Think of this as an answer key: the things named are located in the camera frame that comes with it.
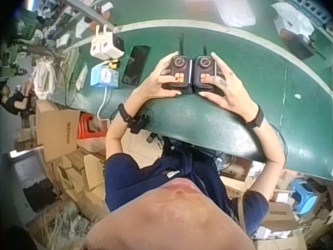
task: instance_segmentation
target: green workbench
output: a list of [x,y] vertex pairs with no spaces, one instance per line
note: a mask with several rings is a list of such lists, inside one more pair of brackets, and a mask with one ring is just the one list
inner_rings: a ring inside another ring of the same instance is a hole
[[[120,25],[157,18],[222,23],[217,13],[193,14],[183,1],[177,1],[178,5],[171,2],[174,1],[112,1],[114,10],[110,20]],[[286,48],[276,33],[274,16],[269,4],[259,5],[259,2],[266,2],[259,0],[249,2],[256,14],[257,24],[245,30]],[[125,55],[120,59],[120,79],[133,46],[151,46],[141,77],[143,81],[160,58],[179,49],[180,32],[184,33],[186,56],[196,57],[202,53],[202,36],[205,33],[208,51],[214,51],[222,57],[243,81],[250,96],[264,110],[268,121],[280,130],[286,140],[289,151],[286,168],[327,179],[332,178],[331,96],[298,66],[263,46],[230,34],[196,28],[159,27],[122,32],[118,36],[124,40]],[[323,49],[327,49],[329,41],[317,33],[317,40],[323,44]],[[84,38],[90,35],[91,30],[83,34]],[[100,63],[100,60],[89,55],[89,50],[90,44],[80,47],[80,56],[73,76],[77,76],[84,61],[89,69]],[[331,50],[332,48],[323,54],[331,57]],[[320,63],[320,60],[322,59],[315,55],[305,63],[329,85],[331,71],[330,74],[326,73],[329,72],[326,62]],[[84,88],[73,95],[75,79],[71,79],[67,103],[71,103],[73,108],[97,114],[103,100],[104,88],[91,87],[89,81],[90,73],[87,75]],[[101,116],[110,117],[118,104],[130,95],[132,89],[133,87],[121,83],[118,89],[108,90]],[[65,104],[64,96],[64,90],[58,89],[52,100]],[[200,96],[182,95],[173,99],[153,100],[146,104],[142,112],[150,116],[150,123],[146,129],[152,132],[240,157],[264,161],[258,140],[245,128],[241,120]]]

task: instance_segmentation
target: black phone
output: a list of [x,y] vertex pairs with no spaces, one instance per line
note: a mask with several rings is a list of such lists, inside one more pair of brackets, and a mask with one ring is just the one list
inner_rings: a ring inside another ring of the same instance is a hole
[[150,47],[134,46],[127,62],[122,82],[129,85],[138,85],[146,62]]

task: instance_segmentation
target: person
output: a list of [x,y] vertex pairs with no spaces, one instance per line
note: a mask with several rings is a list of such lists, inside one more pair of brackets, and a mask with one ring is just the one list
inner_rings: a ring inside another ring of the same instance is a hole
[[31,102],[31,90],[33,88],[33,82],[28,81],[25,83],[24,95],[20,91],[16,91],[11,97],[10,88],[6,82],[1,82],[1,106],[13,115],[20,115],[23,119],[27,118],[30,114],[34,114],[33,105]]
[[[152,98],[181,94],[161,87],[176,82],[166,68],[177,54],[161,59],[132,92],[124,103],[128,115],[134,117]],[[224,77],[208,77],[205,82],[220,88],[225,96],[199,94],[245,122],[254,120],[258,105],[230,67],[215,53],[211,55]],[[268,211],[268,200],[285,163],[283,149],[266,119],[253,129],[266,165],[238,201],[228,199],[216,168],[196,159],[197,154],[189,149],[176,148],[174,155],[163,155],[152,166],[139,169],[122,149],[126,129],[118,113],[106,136],[105,201],[111,213],[91,228],[84,249],[254,249],[249,237]],[[238,212],[239,206],[244,214]]]

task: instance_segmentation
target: walkie-talkie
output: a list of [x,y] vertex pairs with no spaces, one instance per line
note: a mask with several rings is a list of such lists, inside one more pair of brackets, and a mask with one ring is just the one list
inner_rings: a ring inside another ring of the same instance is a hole
[[202,36],[203,39],[203,56],[196,57],[194,61],[194,76],[193,76],[193,87],[195,92],[207,91],[213,92],[218,95],[224,96],[222,90],[213,84],[203,83],[202,80],[208,76],[216,76],[216,62],[215,60],[207,55],[207,45],[205,40],[205,34]]
[[193,93],[192,89],[192,59],[183,55],[184,52],[184,34],[180,34],[180,55],[171,59],[171,75],[176,77],[177,82],[165,83],[164,89],[178,90],[183,94]]

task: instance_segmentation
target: round knob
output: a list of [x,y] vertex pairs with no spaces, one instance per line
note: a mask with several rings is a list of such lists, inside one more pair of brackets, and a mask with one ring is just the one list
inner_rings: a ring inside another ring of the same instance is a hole
[[177,57],[174,64],[177,68],[182,68],[185,66],[185,59],[183,57]]
[[207,57],[203,57],[200,59],[200,66],[202,68],[208,68],[212,65],[212,62],[210,60],[210,58],[207,58]]

